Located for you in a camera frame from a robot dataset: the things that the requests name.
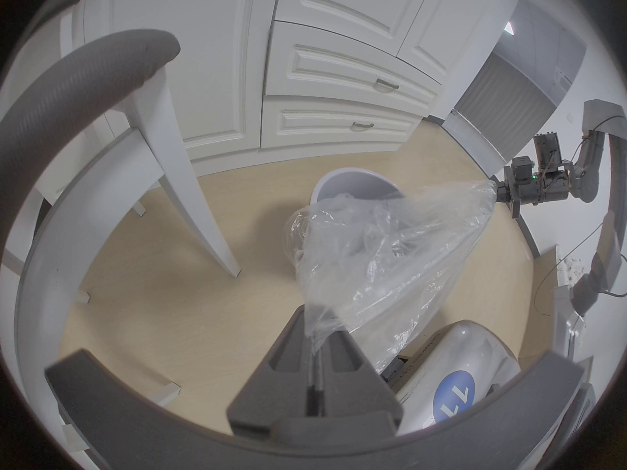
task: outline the corrugated gray panel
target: corrugated gray panel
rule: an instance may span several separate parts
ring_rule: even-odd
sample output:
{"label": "corrugated gray panel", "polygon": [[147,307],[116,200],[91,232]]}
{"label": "corrugated gray panel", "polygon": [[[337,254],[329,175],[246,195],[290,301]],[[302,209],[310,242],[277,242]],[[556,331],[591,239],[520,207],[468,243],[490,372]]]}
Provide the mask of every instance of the corrugated gray panel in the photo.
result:
{"label": "corrugated gray panel", "polygon": [[526,76],[492,53],[455,110],[510,161],[542,128],[555,105]]}

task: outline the blue circle sticker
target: blue circle sticker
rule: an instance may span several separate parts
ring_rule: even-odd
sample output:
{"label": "blue circle sticker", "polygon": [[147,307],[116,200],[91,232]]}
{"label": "blue circle sticker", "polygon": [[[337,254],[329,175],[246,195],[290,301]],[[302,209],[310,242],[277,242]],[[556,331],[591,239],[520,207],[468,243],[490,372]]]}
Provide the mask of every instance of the blue circle sticker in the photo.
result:
{"label": "blue circle sticker", "polygon": [[466,411],[474,400],[474,380],[466,371],[451,372],[442,380],[433,397],[435,423]]}

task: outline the light wood floor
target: light wood floor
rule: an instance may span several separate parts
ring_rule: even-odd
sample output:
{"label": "light wood floor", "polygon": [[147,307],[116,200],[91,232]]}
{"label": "light wood floor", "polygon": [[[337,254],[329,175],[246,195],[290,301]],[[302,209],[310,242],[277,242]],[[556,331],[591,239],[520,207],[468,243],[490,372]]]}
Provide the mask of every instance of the light wood floor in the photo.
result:
{"label": "light wood floor", "polygon": [[[241,265],[237,279],[203,250],[163,190],[152,190],[142,199],[144,217],[131,211],[91,266],[83,281],[91,301],[74,304],[60,356],[89,349],[146,396],[173,381],[182,390],[170,411],[230,433],[226,406],[302,304],[281,250],[283,224],[309,203],[318,179],[338,167],[374,170],[407,194],[423,185],[485,179],[442,128],[425,121],[398,152],[316,157],[201,177]],[[497,204],[423,338],[471,319],[518,354],[532,280],[529,248],[509,210]]]}

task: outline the metal handle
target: metal handle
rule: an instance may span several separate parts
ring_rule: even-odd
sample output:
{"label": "metal handle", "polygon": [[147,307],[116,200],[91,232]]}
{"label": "metal handle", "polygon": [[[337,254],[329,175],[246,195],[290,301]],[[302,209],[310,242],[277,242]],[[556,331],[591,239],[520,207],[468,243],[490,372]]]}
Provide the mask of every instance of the metal handle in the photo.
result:
{"label": "metal handle", "polygon": [[386,87],[389,87],[390,89],[398,89],[399,88],[398,84],[392,83],[392,82],[388,82],[387,80],[383,80],[382,78],[378,78],[375,83],[380,83],[381,85],[385,85]]}

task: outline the clear plastic bag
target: clear plastic bag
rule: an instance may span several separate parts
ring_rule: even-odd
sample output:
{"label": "clear plastic bag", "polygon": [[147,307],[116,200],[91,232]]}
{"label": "clear plastic bag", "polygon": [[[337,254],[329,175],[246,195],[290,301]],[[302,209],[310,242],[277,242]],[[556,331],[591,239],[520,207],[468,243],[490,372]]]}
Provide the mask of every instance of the clear plastic bag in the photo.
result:
{"label": "clear plastic bag", "polygon": [[344,194],[295,212],[283,250],[296,268],[313,350],[344,327],[382,372],[450,293],[495,201],[492,181],[464,182],[412,198]]}

